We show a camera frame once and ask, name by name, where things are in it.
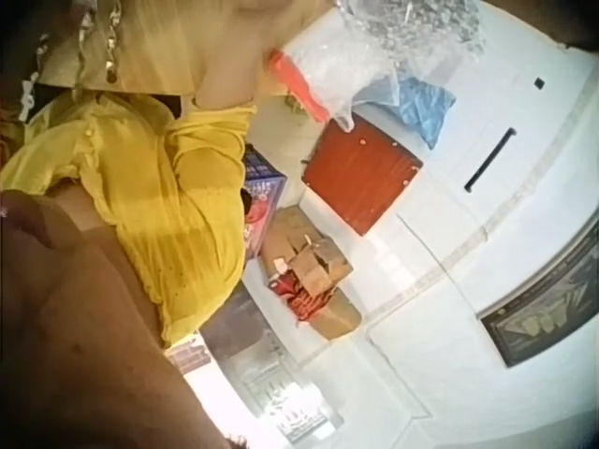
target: red box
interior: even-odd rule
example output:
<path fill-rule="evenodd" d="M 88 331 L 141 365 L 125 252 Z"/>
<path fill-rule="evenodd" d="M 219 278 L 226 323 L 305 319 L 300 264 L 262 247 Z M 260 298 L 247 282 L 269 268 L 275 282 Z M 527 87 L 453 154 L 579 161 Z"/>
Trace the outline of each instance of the red box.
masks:
<path fill-rule="evenodd" d="M 245 217 L 245 257 L 254 258 L 260 252 L 262 240 L 287 178 L 277 171 L 252 144 L 245 146 L 245 189 L 252 195 L 252 209 Z"/>

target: blue cloth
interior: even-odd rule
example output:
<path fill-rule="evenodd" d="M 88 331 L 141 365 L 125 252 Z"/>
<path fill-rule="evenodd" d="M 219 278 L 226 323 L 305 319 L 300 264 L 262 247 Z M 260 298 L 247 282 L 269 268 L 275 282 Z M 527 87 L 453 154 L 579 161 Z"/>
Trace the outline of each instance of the blue cloth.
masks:
<path fill-rule="evenodd" d="M 358 94 L 358 103 L 374 103 L 386 110 L 409 129 L 416 131 L 432 150 L 443 128 L 447 112 L 456 96 L 442 87 L 416 78 L 400 81 L 400 104 L 390 106 L 389 82 L 374 82 Z"/>

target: framed picture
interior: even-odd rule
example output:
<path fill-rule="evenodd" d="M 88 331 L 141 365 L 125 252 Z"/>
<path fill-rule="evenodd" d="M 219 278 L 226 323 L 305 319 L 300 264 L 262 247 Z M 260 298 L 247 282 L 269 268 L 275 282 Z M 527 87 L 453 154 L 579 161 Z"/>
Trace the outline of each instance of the framed picture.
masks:
<path fill-rule="evenodd" d="M 513 367 L 550 348 L 599 313 L 597 216 L 540 274 L 480 321 L 505 364 Z"/>

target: yellow dress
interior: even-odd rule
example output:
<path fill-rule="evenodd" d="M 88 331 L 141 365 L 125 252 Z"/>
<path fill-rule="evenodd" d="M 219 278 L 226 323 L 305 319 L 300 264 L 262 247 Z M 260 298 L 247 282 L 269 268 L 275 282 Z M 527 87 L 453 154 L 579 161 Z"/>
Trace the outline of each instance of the yellow dress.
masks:
<path fill-rule="evenodd" d="M 55 99 L 30 122 L 0 188 L 43 195 L 70 178 L 95 202 L 157 304 L 166 345 L 223 304 L 244 263 L 240 189 L 253 107 L 175 121 L 145 95 Z"/>

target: black handle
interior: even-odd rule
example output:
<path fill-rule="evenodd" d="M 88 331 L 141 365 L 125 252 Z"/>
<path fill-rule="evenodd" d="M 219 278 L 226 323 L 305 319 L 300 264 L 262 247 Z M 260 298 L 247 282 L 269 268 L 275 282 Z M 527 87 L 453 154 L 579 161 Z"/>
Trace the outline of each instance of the black handle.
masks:
<path fill-rule="evenodd" d="M 517 132 L 514 128 L 509 128 L 507 131 L 505 131 L 504 136 L 499 141 L 499 143 L 495 146 L 495 148 L 493 148 L 493 151 L 490 152 L 487 159 L 485 159 L 485 162 L 482 163 L 482 165 L 478 168 L 478 170 L 473 175 L 473 177 L 468 182 L 466 182 L 466 185 L 464 185 L 464 190 L 466 192 L 468 192 L 469 194 L 472 192 L 472 188 L 474 187 L 474 185 L 476 184 L 478 179 L 481 176 L 483 176 L 483 173 L 485 173 L 485 170 L 487 170 L 487 168 L 489 168 L 490 163 L 493 162 L 493 160 L 497 157 L 499 152 L 504 148 L 507 141 L 511 137 L 515 136 L 516 134 L 517 134 Z"/>

